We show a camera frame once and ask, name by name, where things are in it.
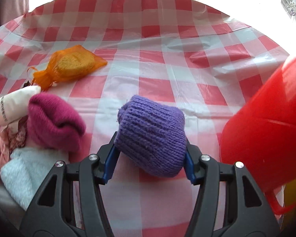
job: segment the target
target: white cloth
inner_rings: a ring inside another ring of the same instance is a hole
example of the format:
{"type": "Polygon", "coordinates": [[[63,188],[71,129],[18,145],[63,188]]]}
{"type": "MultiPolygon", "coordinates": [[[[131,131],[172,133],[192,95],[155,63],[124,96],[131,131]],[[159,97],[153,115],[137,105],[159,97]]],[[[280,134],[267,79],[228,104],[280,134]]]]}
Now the white cloth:
{"type": "Polygon", "coordinates": [[[0,97],[0,126],[26,116],[30,98],[40,92],[40,86],[28,86],[0,97]]]}
{"type": "Polygon", "coordinates": [[[15,149],[0,171],[11,197],[25,210],[56,161],[68,162],[68,153],[36,148],[15,149]]]}

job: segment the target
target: metal screw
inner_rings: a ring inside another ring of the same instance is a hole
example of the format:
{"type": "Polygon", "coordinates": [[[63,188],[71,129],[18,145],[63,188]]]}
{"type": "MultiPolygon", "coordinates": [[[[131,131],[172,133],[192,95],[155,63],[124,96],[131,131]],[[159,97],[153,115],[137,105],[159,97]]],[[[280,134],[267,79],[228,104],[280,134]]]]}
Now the metal screw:
{"type": "Polygon", "coordinates": [[[57,161],[57,162],[55,163],[55,166],[56,166],[56,167],[62,167],[64,164],[65,164],[65,162],[63,162],[63,161],[57,161]]]}
{"type": "Polygon", "coordinates": [[[97,158],[98,158],[98,156],[97,156],[96,154],[91,154],[91,155],[89,156],[89,160],[91,160],[91,161],[96,161],[97,158]]]}
{"type": "Polygon", "coordinates": [[[245,166],[241,161],[237,161],[235,165],[237,168],[243,168],[245,166]]]}
{"type": "Polygon", "coordinates": [[[203,160],[203,161],[209,161],[210,159],[211,159],[211,157],[209,155],[207,155],[207,154],[203,154],[201,156],[201,160],[203,160]]]}

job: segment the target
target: red plastic container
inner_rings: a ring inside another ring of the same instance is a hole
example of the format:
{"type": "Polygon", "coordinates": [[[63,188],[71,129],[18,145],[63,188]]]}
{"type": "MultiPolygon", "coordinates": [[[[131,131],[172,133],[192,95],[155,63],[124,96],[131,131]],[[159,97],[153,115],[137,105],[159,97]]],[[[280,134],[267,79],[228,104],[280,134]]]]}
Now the red plastic container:
{"type": "Polygon", "coordinates": [[[273,190],[296,178],[296,55],[227,122],[220,155],[223,163],[242,161],[271,203],[273,190]]]}

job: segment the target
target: orange organza bag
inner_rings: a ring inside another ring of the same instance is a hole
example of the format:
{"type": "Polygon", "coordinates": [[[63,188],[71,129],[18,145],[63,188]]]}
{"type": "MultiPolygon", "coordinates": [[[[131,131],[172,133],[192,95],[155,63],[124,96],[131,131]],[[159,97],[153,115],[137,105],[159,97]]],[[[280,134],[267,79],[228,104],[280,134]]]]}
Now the orange organza bag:
{"type": "Polygon", "coordinates": [[[78,80],[106,64],[105,59],[94,55],[81,45],[75,45],[54,52],[47,68],[34,72],[32,84],[38,84],[42,90],[47,90],[53,83],[78,80]]]}

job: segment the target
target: checkered tablecloth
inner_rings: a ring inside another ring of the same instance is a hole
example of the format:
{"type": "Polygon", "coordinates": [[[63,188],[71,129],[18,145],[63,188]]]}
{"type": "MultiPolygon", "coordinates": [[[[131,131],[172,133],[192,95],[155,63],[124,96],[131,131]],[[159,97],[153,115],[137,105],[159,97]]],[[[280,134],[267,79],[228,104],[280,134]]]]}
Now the checkered tablecloth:
{"type": "MultiPolygon", "coordinates": [[[[223,126],[287,53],[254,28],[193,0],[55,0],[0,27],[0,96],[45,69],[51,54],[81,44],[108,65],[49,92],[87,125],[78,161],[118,129],[117,111],[134,94],[179,107],[192,144],[219,160],[223,126]]],[[[121,154],[101,188],[117,237],[182,237],[198,187],[184,171],[157,179],[121,154]]],[[[224,193],[216,226],[222,223],[224,193]]],[[[79,221],[79,210],[76,211],[79,221]]]]}

